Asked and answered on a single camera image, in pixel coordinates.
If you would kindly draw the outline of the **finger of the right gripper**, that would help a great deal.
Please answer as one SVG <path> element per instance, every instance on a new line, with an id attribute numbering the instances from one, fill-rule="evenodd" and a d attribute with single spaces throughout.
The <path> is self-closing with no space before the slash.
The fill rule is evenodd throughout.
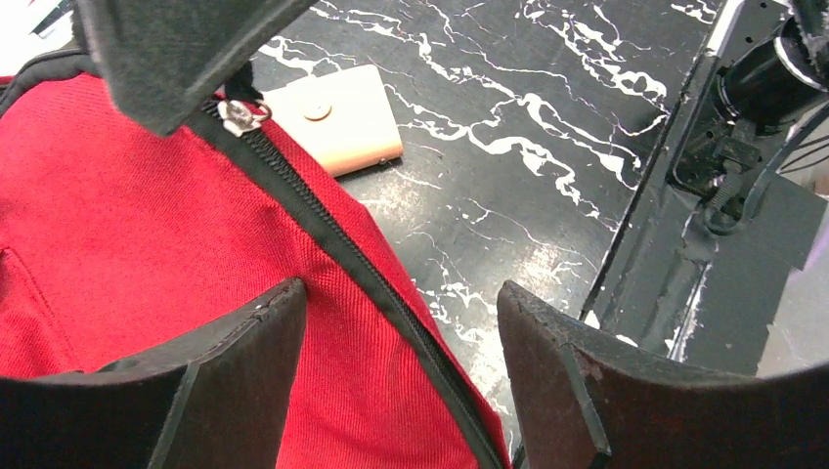
<path id="1" fill-rule="evenodd" d="M 167 136 L 309 1 L 79 1 L 87 51 L 116 107 Z"/>

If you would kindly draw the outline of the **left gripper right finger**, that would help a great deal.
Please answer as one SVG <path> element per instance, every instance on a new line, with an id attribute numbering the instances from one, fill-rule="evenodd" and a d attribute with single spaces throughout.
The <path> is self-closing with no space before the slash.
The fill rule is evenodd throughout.
<path id="1" fill-rule="evenodd" d="M 828 368 L 756 378 L 675 362 L 508 281 L 499 332 L 527 468 L 824 468 Z"/>

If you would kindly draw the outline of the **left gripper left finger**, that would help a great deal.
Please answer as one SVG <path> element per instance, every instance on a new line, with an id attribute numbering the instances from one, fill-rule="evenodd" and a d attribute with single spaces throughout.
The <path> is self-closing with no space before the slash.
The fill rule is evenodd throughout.
<path id="1" fill-rule="evenodd" d="M 5 468 L 272 468 L 306 326 L 303 282 L 91 373 L 1 382 Z"/>

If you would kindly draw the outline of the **red student backpack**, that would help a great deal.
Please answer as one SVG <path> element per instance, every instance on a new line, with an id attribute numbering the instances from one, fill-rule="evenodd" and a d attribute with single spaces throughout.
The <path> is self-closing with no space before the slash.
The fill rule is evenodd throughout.
<path id="1" fill-rule="evenodd" d="M 159 137 L 81 51 L 1 81 L 1 382 L 95 372 L 289 278 L 303 344 L 272 468 L 506 468 L 499 418 L 368 210 L 212 96 Z"/>

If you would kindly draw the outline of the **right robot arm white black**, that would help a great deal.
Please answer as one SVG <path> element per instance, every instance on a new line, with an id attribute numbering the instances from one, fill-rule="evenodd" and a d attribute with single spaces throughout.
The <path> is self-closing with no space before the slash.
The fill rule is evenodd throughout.
<path id="1" fill-rule="evenodd" d="M 167 136 L 219 88 L 256 101 L 249 57 L 309 8 L 307 1 L 77 1 L 73 31 L 117 108 Z M 813 117 L 765 162 L 749 144 L 726 155 L 717 137 L 709 155 L 682 154 L 676 164 L 676 183 L 702 196 L 714 234 L 734 233 L 756 215 L 773 174 L 828 116 L 828 5 L 791 8 L 774 33 L 722 71 L 709 98 L 723 122 L 750 122 L 761 134 L 808 110 Z"/>

